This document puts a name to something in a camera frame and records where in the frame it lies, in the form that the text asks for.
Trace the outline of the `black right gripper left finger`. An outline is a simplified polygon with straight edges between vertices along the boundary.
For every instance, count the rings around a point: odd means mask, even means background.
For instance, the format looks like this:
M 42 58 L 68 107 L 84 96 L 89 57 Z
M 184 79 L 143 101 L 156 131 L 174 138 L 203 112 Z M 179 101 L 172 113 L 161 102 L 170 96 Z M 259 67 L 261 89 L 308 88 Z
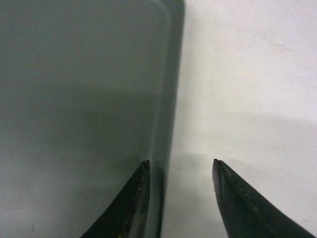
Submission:
M 150 162 L 143 161 L 83 238 L 143 238 L 150 200 Z

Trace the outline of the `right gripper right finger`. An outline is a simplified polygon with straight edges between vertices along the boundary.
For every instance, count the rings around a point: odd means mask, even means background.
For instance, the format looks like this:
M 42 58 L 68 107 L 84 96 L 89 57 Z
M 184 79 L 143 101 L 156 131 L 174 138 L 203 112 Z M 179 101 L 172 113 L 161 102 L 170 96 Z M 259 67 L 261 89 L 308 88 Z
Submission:
M 224 161 L 214 159 L 217 204 L 230 238 L 313 238 L 284 215 Z

